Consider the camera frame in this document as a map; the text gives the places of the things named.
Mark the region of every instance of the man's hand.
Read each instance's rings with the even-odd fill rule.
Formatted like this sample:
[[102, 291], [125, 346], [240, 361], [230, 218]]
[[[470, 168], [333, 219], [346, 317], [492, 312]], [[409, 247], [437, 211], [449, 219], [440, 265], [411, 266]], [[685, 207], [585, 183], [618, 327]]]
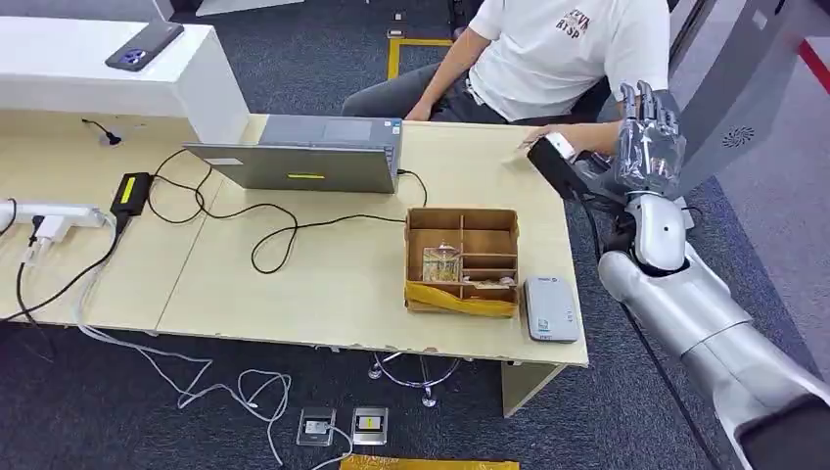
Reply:
[[593, 144], [595, 136], [589, 126], [592, 124], [548, 124], [544, 127], [539, 127], [530, 132], [528, 137], [522, 143], [521, 147], [532, 147], [537, 140], [544, 137], [551, 132], [558, 132], [565, 137], [565, 140], [574, 147], [576, 154], [579, 155], [585, 150], [594, 150]]
[[430, 120], [433, 115], [433, 105], [426, 101], [419, 101], [404, 118], [405, 120]]

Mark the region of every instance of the wooden desk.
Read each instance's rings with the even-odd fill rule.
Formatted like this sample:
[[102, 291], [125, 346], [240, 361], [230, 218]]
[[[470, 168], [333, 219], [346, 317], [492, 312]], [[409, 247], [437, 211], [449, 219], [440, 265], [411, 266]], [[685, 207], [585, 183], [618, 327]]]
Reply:
[[[254, 128], [263, 125], [262, 117], [252, 123]], [[516, 210], [519, 272], [562, 276], [575, 286], [561, 199], [530, 164], [503, 164], [527, 132], [521, 127], [407, 122], [400, 165], [424, 179], [432, 207]], [[212, 202], [214, 213], [274, 203], [294, 212], [300, 223], [353, 213], [403, 218], [406, 208], [422, 201], [420, 186], [408, 176], [401, 177], [392, 196], [246, 191], [220, 175], [215, 178], [222, 183]], [[402, 224], [350, 220], [303, 229], [283, 270], [256, 273], [251, 247], [290, 224], [286, 215], [269, 209], [233, 221], [205, 221], [158, 331], [519, 361], [524, 365], [502, 368], [505, 415], [564, 366], [587, 365], [584, 336], [570, 345], [538, 343], [530, 339], [521, 315], [504, 320], [407, 311]], [[258, 261], [278, 263], [287, 241], [288, 236], [272, 240]], [[578, 302], [576, 287], [574, 298]], [[581, 315], [577, 318], [581, 326]]]
[[[79, 118], [0, 112], [0, 198], [96, 204], [105, 210], [124, 173], [152, 172], [182, 141], [195, 138], [185, 119], [92, 117], [127, 130], [124, 142], [109, 148]], [[264, 123], [265, 117], [252, 116], [243, 140], [255, 142]], [[404, 127], [401, 166], [421, 175], [431, 206], [516, 210], [521, 274], [553, 274], [576, 285], [558, 195], [529, 165], [502, 163], [526, 129], [418, 122]], [[195, 184], [206, 170], [183, 154], [164, 174]], [[245, 191], [217, 173], [205, 192], [216, 213], [271, 202], [293, 211], [300, 223], [357, 212], [404, 217], [406, 208], [420, 205], [423, 197], [410, 176], [401, 177], [393, 196]], [[153, 195], [159, 211], [172, 217], [196, 208], [191, 193], [166, 184]], [[303, 229], [282, 271], [256, 273], [251, 247], [265, 233], [289, 225], [285, 215], [269, 209], [233, 220], [198, 217], [185, 225], [169, 225], [146, 210], [125, 232], [84, 318], [94, 326], [174, 335], [500, 360], [505, 416], [567, 365], [587, 365], [584, 337], [571, 345], [536, 343], [521, 317], [408, 312], [402, 296], [402, 224], [352, 220]], [[28, 226], [17, 224], [0, 239], [4, 314], [18, 310], [10, 286], [29, 234]], [[273, 240], [258, 260], [278, 262], [286, 242]], [[35, 304], [52, 295], [108, 244], [107, 230], [73, 229], [28, 273], [24, 297]], [[73, 324], [69, 305], [76, 295], [73, 289], [36, 318]], [[574, 297], [578, 302], [576, 287]]]
[[[103, 146], [98, 140], [100, 132], [81, 123], [80, 115], [0, 112], [0, 199], [94, 204], [107, 211], [125, 173], [152, 173], [180, 148], [182, 140], [195, 138], [184, 118], [84, 116], [123, 129], [124, 141], [117, 147]], [[165, 173], [195, 184], [204, 175], [205, 164], [190, 155], [182, 157]], [[209, 183], [209, 198], [218, 186], [218, 180]], [[157, 209], [171, 217], [183, 217], [195, 209], [193, 194], [169, 185], [159, 185], [153, 194]], [[145, 209], [131, 221], [88, 299], [85, 320], [100, 327], [152, 331], [199, 227], [199, 223], [170, 225]], [[1, 316], [19, 310], [13, 286], [30, 234], [30, 225], [17, 223], [0, 238]], [[50, 297], [102, 256], [109, 244], [107, 229], [71, 229], [38, 266], [25, 271], [23, 298], [33, 306]], [[69, 306], [77, 294], [78, 289], [73, 288], [34, 317], [45, 323], [73, 324]]]

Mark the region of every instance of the white t-shirt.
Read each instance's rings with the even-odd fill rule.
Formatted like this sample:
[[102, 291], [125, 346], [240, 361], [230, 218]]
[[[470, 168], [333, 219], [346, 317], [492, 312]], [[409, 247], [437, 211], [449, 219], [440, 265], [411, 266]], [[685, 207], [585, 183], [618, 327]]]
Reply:
[[608, 76], [669, 88], [667, 0], [484, 0], [470, 28], [493, 42], [470, 69], [473, 90], [507, 120], [566, 115]]

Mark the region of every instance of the compartment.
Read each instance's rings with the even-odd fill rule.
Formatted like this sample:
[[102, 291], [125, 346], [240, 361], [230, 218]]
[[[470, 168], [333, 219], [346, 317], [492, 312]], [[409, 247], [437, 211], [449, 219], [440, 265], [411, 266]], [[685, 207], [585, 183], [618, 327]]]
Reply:
[[435, 287], [436, 289], [441, 289], [442, 291], [452, 294], [457, 298], [461, 298], [461, 284], [457, 283], [446, 283], [446, 282], [419, 282], [418, 284], [423, 284], [429, 287]]
[[464, 253], [516, 254], [514, 234], [507, 230], [468, 230], [465, 228], [463, 237]]
[[498, 281], [509, 277], [517, 282], [516, 269], [462, 269], [461, 277], [470, 277], [471, 281]]
[[462, 210], [464, 228], [469, 230], [504, 230], [516, 227], [516, 213], [505, 209]]
[[465, 269], [516, 269], [518, 258], [507, 253], [465, 253], [461, 254]]
[[418, 209], [409, 211], [407, 223], [410, 229], [416, 230], [459, 230], [461, 229], [461, 216], [459, 211], [452, 209]]
[[518, 291], [513, 289], [476, 289], [474, 286], [462, 286], [462, 299], [482, 299], [487, 301], [502, 301], [517, 304]]
[[461, 250], [461, 230], [430, 228], [410, 230], [407, 242], [406, 279], [421, 281], [423, 280], [424, 249], [437, 248], [441, 243], [445, 243]]

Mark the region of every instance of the power adapter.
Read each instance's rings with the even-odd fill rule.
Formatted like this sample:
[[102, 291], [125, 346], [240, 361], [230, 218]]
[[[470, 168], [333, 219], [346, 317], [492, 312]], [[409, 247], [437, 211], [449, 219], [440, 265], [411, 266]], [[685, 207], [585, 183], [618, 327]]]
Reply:
[[113, 205], [110, 211], [118, 215], [123, 213], [134, 217], [141, 215], [144, 211], [144, 204], [150, 197], [150, 183], [153, 177], [150, 173], [127, 173], [121, 178], [118, 191], [113, 198]]

